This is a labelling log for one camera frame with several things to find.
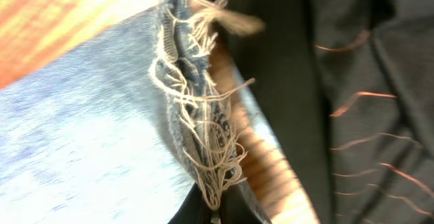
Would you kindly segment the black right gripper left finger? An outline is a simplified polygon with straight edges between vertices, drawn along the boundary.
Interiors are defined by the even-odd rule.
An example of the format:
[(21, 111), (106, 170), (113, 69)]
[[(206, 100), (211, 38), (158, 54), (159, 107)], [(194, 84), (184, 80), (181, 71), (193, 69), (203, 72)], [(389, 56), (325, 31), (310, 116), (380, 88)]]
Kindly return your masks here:
[(195, 183), (168, 224), (220, 224), (220, 217), (205, 203), (203, 194)]

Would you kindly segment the blue denim jeans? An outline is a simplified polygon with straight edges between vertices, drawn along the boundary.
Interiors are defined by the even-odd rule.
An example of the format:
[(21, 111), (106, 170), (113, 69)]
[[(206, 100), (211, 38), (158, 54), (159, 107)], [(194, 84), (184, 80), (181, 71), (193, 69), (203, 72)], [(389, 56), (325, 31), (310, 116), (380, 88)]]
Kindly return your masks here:
[(246, 178), (212, 25), (228, 0), (160, 0), (1, 91), (2, 223), (168, 223), (196, 183), (220, 216)]

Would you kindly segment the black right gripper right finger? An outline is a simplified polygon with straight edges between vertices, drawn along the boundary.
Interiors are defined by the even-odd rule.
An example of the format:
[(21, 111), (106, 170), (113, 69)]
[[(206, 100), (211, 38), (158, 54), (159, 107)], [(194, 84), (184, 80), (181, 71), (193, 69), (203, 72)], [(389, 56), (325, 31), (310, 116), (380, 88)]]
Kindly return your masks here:
[(271, 224), (249, 183), (243, 181), (223, 192), (220, 203), (222, 224)]

